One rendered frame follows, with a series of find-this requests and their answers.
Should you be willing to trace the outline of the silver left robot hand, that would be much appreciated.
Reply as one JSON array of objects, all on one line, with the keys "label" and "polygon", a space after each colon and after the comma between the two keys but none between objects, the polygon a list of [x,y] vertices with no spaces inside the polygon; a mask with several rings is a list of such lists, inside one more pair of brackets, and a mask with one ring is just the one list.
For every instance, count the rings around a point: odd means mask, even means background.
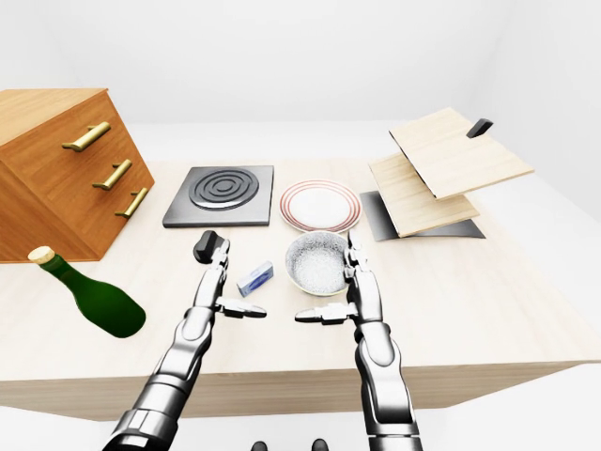
[{"label": "silver left robot hand", "polygon": [[231,318],[264,318],[267,312],[259,306],[237,299],[225,298],[223,287],[227,276],[230,241],[214,251],[212,262],[208,264],[195,292],[193,307],[186,313],[183,323],[183,337],[189,341],[200,338],[214,320],[216,313]]}]

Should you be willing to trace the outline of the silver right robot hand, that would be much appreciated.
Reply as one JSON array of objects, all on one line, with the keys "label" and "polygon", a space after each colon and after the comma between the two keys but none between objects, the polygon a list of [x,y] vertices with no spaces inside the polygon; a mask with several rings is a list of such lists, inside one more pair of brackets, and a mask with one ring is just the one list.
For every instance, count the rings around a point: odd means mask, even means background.
[{"label": "silver right robot hand", "polygon": [[295,321],[331,325],[352,319],[356,341],[365,341],[373,362],[382,367],[389,366],[394,359],[390,327],[383,321],[378,282],[368,267],[366,253],[354,228],[347,232],[343,275],[348,284],[347,303],[328,303],[302,310],[295,315]]}]

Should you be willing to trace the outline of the blue and white cream cheese box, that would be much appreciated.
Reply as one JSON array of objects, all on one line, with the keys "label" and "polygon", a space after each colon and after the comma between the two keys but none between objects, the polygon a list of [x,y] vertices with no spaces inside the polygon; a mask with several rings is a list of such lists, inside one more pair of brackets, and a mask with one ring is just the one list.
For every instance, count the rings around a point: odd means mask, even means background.
[{"label": "blue and white cream cheese box", "polygon": [[237,281],[237,287],[242,297],[249,296],[252,292],[261,287],[274,275],[273,264],[267,260],[253,269],[251,272],[243,275]]}]

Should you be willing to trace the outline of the patterned white bowl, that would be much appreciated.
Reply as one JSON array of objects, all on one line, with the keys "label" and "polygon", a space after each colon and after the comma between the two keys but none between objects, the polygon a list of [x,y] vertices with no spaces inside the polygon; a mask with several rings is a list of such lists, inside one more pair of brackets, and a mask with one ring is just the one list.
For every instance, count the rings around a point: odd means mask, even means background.
[{"label": "patterned white bowl", "polygon": [[306,293],[328,297],[343,291],[344,251],[347,241],[328,231],[307,232],[296,238],[285,253],[288,276]]}]

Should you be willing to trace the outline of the round black knob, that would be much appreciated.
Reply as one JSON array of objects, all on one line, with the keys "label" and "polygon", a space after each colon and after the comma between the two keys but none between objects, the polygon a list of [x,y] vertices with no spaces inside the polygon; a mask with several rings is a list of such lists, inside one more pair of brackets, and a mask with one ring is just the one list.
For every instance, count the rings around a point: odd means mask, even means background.
[{"label": "round black knob", "polygon": [[205,230],[200,240],[193,247],[193,256],[198,262],[209,264],[212,262],[214,251],[222,244],[223,238],[214,230]]}]

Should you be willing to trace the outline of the green wine bottle with cork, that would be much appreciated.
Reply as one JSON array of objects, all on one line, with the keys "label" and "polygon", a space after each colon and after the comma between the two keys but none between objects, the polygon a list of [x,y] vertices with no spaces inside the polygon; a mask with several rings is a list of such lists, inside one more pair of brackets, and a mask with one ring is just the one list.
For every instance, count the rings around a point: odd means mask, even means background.
[{"label": "green wine bottle with cork", "polygon": [[83,316],[108,334],[126,338],[144,326],[145,310],[125,291],[85,276],[49,246],[32,250],[28,259],[62,282]]}]

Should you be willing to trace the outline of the flat dark stove plate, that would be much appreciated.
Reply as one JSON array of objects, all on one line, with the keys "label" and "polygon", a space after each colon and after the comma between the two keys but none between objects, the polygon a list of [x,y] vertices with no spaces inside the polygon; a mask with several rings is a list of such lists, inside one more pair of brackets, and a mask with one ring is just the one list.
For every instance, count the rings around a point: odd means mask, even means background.
[{"label": "flat dark stove plate", "polygon": [[272,165],[193,167],[163,216],[162,225],[267,226],[273,176]]}]

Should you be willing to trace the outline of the small wooden drawer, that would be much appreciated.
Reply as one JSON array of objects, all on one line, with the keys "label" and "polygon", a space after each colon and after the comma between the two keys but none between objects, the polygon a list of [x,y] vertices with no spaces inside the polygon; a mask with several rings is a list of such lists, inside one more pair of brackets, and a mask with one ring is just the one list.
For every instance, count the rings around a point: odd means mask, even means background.
[{"label": "small wooden drawer", "polygon": [[[132,161],[127,173],[110,191],[94,188],[94,182],[103,182],[114,172],[113,164]],[[85,184],[76,192],[75,203],[69,208],[74,229],[80,233],[85,244],[93,251],[95,259],[104,256],[126,222],[124,217],[115,216],[132,201],[131,192],[150,188],[154,184],[146,163],[140,157],[119,157],[100,164],[96,173],[85,179]]]}]

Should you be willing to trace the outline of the wooden rack with black base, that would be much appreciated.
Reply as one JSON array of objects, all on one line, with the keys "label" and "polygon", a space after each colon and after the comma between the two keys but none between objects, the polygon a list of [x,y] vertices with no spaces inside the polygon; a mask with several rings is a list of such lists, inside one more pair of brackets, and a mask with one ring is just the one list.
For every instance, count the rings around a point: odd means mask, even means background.
[{"label": "wooden rack with black base", "polygon": [[491,125],[447,107],[390,129],[399,151],[369,167],[398,237],[476,217],[467,193],[534,171],[487,133]]}]

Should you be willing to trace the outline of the white plate with red rings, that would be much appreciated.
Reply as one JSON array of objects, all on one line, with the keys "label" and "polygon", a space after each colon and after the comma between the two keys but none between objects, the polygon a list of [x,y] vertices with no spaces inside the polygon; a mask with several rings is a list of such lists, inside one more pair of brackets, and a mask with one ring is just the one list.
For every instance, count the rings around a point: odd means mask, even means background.
[{"label": "white plate with red rings", "polygon": [[302,232],[339,233],[362,216],[359,197],[346,185],[329,179],[307,179],[287,187],[279,200],[283,219]]}]

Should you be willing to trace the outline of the medium wooden drawer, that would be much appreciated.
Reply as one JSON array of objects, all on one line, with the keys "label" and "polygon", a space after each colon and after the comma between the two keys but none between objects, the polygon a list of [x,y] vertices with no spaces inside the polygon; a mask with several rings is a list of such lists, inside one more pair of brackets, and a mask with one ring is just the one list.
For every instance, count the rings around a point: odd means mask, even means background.
[{"label": "medium wooden drawer", "polygon": [[115,124],[83,151],[58,146],[43,162],[34,181],[47,190],[59,218],[83,235],[122,224],[116,213],[154,184],[127,129]]}]

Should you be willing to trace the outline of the wooden cabinet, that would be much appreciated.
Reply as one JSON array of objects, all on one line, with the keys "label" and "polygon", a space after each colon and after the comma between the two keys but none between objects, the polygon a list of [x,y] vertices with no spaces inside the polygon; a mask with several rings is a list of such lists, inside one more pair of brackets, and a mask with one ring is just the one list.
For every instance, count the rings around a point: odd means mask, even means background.
[{"label": "wooden cabinet", "polygon": [[48,198],[0,162],[0,262],[25,262],[41,245],[67,260],[98,260],[80,233],[59,218]]}]

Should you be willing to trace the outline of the large wooden drawer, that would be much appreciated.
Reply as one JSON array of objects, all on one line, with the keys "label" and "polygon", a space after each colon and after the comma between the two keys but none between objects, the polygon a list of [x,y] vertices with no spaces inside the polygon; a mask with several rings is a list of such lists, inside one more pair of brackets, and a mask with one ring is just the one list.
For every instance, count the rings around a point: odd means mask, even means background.
[{"label": "large wooden drawer", "polygon": [[45,155],[103,121],[124,126],[105,88],[0,91],[0,162],[46,197],[34,181]]}]

